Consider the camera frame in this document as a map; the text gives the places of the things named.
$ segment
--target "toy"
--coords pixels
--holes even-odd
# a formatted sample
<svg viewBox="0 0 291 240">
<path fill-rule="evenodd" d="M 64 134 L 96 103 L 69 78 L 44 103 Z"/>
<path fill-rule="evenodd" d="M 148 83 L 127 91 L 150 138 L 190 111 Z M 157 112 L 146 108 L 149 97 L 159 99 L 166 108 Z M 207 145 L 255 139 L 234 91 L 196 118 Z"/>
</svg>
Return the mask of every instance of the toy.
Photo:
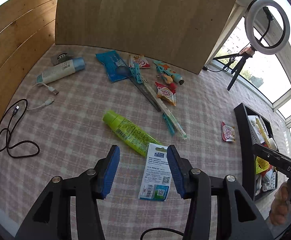
<svg viewBox="0 0 291 240">
<path fill-rule="evenodd" d="M 164 82 L 168 85 L 170 90 L 176 90 L 176 85 L 173 83 L 172 77 L 166 75 L 166 74 L 160 74 L 161 78 L 164 80 Z"/>
<path fill-rule="evenodd" d="M 183 78 L 181 75 L 176 73 L 175 71 L 171 70 L 170 67 L 160 60 L 153 60 L 153 63 L 157 66 L 157 71 L 161 74 L 165 74 L 170 76 L 175 83 L 182 85 L 184 83 Z"/>
</svg>

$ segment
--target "white tube with blue cap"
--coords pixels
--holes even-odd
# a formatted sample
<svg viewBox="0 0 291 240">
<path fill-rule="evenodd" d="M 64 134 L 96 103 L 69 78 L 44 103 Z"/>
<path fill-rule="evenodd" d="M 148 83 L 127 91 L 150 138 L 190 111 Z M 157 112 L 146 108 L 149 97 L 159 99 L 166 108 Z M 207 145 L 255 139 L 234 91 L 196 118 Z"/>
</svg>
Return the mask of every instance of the white tube with blue cap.
<svg viewBox="0 0 291 240">
<path fill-rule="evenodd" d="M 85 69 L 84 59 L 82 57 L 74 58 L 43 71 L 37 77 L 37 83 L 48 84 L 82 69 Z"/>
</svg>

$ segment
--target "plaid tablecloth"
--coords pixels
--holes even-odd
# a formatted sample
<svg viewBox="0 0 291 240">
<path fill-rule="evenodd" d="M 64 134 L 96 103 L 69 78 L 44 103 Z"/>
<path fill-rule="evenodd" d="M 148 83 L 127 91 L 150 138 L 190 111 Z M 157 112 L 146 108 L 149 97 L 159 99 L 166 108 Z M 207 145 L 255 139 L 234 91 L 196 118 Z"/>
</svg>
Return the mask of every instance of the plaid tablecloth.
<svg viewBox="0 0 291 240">
<path fill-rule="evenodd" d="M 111 83 L 96 53 L 108 49 L 88 46 L 53 45 L 34 65 L 20 84 L 11 104 L 24 98 L 36 77 L 52 66 L 50 57 L 71 50 L 83 57 L 86 69 L 51 83 L 59 91 L 55 101 L 40 110 L 29 111 L 14 132 L 12 143 L 33 140 L 40 146 L 40 154 L 25 159 L 12 159 L 0 153 L 0 208 L 21 224 L 29 209 L 53 176 L 78 176 L 94 167 L 104 158 L 111 145 L 117 144 L 121 159 L 110 194 L 98 201 L 101 223 L 106 240 L 139 239 L 141 233 L 152 227 L 168 227 L 184 231 L 190 200 L 182 200 L 174 183 L 164 203 L 138 200 L 145 159 L 120 141 L 103 123 L 103 114 L 112 109 L 139 125 L 164 145 L 174 144 L 181 156 L 208 175 L 242 178 L 241 149 L 234 108 L 241 102 L 267 118 L 278 144 L 286 153 L 283 136 L 284 123 L 258 96 L 236 82 L 231 91 L 227 85 L 231 77 L 225 73 L 202 71 L 195 75 L 174 67 L 185 83 L 177 88 L 177 106 L 170 109 L 188 134 L 188 140 L 171 137 L 162 118 L 128 79 Z M 128 53 L 119 52 L 127 62 Z M 142 69 L 142 75 L 155 88 L 156 69 Z M 33 88 L 28 96 L 29 107 L 39 106 L 51 94 L 42 87 Z M 24 106 L 20 105 L 18 116 Z M 0 128 L 6 127 L 8 119 Z M 224 142 L 221 121 L 234 126 L 236 142 Z M 13 155 L 34 153 L 34 147 L 23 145 L 11 150 Z M 273 194 L 258 203 L 266 217 Z M 216 232 L 216 198 L 212 198 L 211 239 Z M 75 231 L 75 213 L 72 209 L 72 228 Z M 181 239 L 169 232 L 149 233 L 152 239 Z"/>
</svg>

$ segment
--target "yellow-green tube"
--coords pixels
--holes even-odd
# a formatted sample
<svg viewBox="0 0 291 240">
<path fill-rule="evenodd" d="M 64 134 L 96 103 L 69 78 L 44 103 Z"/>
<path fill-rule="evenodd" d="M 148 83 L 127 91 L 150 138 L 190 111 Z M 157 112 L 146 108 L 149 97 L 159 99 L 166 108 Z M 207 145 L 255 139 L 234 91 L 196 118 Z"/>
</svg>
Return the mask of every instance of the yellow-green tube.
<svg viewBox="0 0 291 240">
<path fill-rule="evenodd" d="M 150 142 L 160 144 L 133 122 L 119 114 L 116 114 L 112 110 L 107 111 L 102 120 L 122 141 L 124 141 L 136 152 L 140 153 L 143 157 L 146 157 L 147 155 L 148 145 Z"/>
</svg>

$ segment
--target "blue gripper pad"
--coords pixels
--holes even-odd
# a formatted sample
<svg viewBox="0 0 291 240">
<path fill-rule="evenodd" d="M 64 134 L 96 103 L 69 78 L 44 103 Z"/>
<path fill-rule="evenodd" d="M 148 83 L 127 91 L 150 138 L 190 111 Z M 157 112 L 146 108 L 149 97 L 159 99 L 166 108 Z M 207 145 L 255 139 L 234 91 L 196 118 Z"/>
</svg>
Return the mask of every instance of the blue gripper pad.
<svg viewBox="0 0 291 240">
<path fill-rule="evenodd" d="M 178 165 L 178 162 L 176 160 L 175 154 L 173 153 L 172 147 L 175 149 L 174 145 L 170 145 L 167 148 L 167 161 L 169 163 L 169 167 L 170 167 L 170 171 L 172 174 L 176 191 L 180 194 L 181 198 L 184 198 L 185 188 L 183 184 L 183 175 Z"/>
<path fill-rule="evenodd" d="M 115 147 L 115 150 L 111 156 L 111 159 L 109 161 L 108 167 L 104 173 L 103 177 L 103 187 L 101 190 L 101 196 L 105 198 L 111 190 L 113 180 L 115 178 L 117 168 L 120 161 L 120 148 L 119 146 Z"/>
</svg>

